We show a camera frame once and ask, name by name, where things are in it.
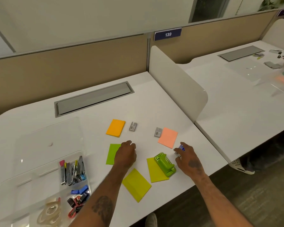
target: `green hole punch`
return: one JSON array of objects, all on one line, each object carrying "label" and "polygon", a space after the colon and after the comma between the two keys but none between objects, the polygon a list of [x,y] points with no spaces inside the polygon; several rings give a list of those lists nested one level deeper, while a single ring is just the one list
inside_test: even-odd
[{"label": "green hole punch", "polygon": [[163,152],[155,156],[155,161],[167,177],[172,176],[177,171],[175,164],[172,164]]}]

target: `floor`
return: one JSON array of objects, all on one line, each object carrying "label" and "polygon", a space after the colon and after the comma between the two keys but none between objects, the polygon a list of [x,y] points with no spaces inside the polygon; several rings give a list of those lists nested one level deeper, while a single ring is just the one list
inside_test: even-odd
[{"label": "floor", "polygon": [[[218,189],[257,227],[284,227],[284,159],[247,175],[225,166],[210,176]],[[155,211],[158,227],[214,227],[192,187]],[[144,227],[145,218],[131,227]]]}]

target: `white curved divider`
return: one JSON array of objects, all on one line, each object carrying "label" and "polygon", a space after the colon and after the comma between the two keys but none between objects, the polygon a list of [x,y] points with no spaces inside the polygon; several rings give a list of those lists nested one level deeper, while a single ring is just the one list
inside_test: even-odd
[{"label": "white curved divider", "polygon": [[284,19],[279,19],[273,23],[262,41],[284,49]]},{"label": "white curved divider", "polygon": [[151,47],[149,73],[195,122],[208,101],[207,92],[157,46]]}]

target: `shoe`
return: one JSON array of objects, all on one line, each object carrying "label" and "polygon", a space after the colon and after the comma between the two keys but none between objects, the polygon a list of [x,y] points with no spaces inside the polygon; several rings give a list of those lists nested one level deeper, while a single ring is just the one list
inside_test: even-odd
[{"label": "shoe", "polygon": [[157,216],[155,213],[148,214],[145,221],[145,227],[158,227]]}]

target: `white desk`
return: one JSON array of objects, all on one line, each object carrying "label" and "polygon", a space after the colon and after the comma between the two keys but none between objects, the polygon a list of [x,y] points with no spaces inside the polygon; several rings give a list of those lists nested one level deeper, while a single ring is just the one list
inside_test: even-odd
[{"label": "white desk", "polygon": [[217,56],[250,45],[265,50],[265,56],[259,60],[248,59],[263,66],[265,61],[284,63],[282,58],[277,58],[278,54],[269,52],[278,48],[257,41],[179,65],[208,93],[208,103],[196,124],[228,162],[284,130],[284,94],[272,97],[262,86],[254,86],[250,80],[227,68],[229,63]]},{"label": "white desk", "polygon": [[[55,118],[54,102],[75,95],[128,81],[135,93]],[[106,165],[110,143],[132,140],[136,143],[137,160],[133,165],[150,182],[147,158],[160,152],[175,163],[174,151],[159,144],[154,137],[156,127],[168,127],[178,132],[174,147],[185,141],[194,147],[205,172],[210,175],[227,164],[206,137],[188,119],[174,101],[164,92],[148,72],[76,91],[52,99],[18,107],[0,115],[0,183],[13,176],[12,163],[15,140],[22,134],[79,117],[87,151],[87,174],[94,190],[111,169]],[[106,135],[112,119],[125,120],[119,138]],[[137,122],[135,132],[129,131],[131,122]],[[122,185],[111,227],[129,226],[166,202],[183,193],[194,183],[177,168],[169,180],[152,183],[151,189],[137,203]]]}]

